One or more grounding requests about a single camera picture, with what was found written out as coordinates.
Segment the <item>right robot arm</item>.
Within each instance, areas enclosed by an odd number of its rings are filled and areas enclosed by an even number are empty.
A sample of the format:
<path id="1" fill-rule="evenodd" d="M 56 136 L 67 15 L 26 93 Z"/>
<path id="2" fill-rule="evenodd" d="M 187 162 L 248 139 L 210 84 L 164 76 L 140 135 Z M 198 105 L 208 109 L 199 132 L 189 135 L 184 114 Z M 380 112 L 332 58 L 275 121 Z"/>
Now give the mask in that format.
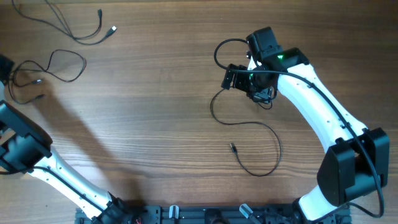
<path id="1" fill-rule="evenodd" d="M 358 197 L 377 193 L 378 216 L 384 214 L 382 188 L 387 185 L 389 137 L 368 129 L 352 116 L 317 77 L 309 59 L 297 48 L 284 50 L 270 27 L 245 39 L 249 64 L 228 65 L 222 89 L 235 88 L 262 108 L 285 96 L 318 136 L 325 156 L 317 186 L 287 205 L 264 210 L 269 223 L 348 223 Z"/>

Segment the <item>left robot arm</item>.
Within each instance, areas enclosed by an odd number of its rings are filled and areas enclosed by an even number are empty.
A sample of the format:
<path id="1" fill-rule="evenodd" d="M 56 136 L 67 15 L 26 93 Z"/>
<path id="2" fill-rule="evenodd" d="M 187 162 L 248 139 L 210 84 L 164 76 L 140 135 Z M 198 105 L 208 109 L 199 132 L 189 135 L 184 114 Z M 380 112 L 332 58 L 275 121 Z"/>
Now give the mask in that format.
<path id="1" fill-rule="evenodd" d="M 58 52 L 73 54 L 75 58 L 79 58 L 79 61 L 81 61 L 81 69 L 75 78 L 65 80 L 49 72 L 53 55 L 58 55 Z M 40 70 L 21 69 L 24 63 L 34 63 Z M 19 105 L 33 102 L 53 128 L 55 127 L 53 121 L 68 121 L 71 123 L 68 124 L 69 128 L 78 127 L 73 131 L 73 134 L 77 134 L 77 138 L 72 138 L 72 140 L 79 146 L 83 146 L 83 143 L 92 143 L 90 147 L 101 152 L 100 156 L 103 156 L 104 161 L 108 161 L 111 156 L 102 148 L 102 145 L 94 140 L 94 136 L 79 119 L 72 118 L 58 100 L 52 99 L 51 102 L 48 101 L 47 104 L 43 104 L 38 99 L 45 95 L 38 95 L 29 101 L 20 102 L 15 99 L 11 91 L 11 84 L 18 88 L 24 88 L 42 81 L 38 79 L 20 85 L 15 82 L 15 76 L 19 70 L 48 73 L 63 82 L 70 83 L 79 78 L 86 65 L 86 59 L 80 54 L 58 49 L 52 52 L 46 69 L 36 62 L 28 60 L 12 70 L 14 62 L 1 55 L 1 89 L 8 86 L 10 97 Z M 1 130 L 8 127 L 13 128 L 16 133 L 1 146 L 1 166 L 7 170 L 7 172 L 1 172 L 1 175 L 28 173 L 47 182 L 76 203 L 87 218 L 91 220 L 91 223 L 132 223 L 132 219 L 136 215 L 124 201 L 92 184 L 66 163 L 55 148 L 51 146 L 52 138 L 31 119 L 7 103 L 3 91 L 1 90 Z"/>

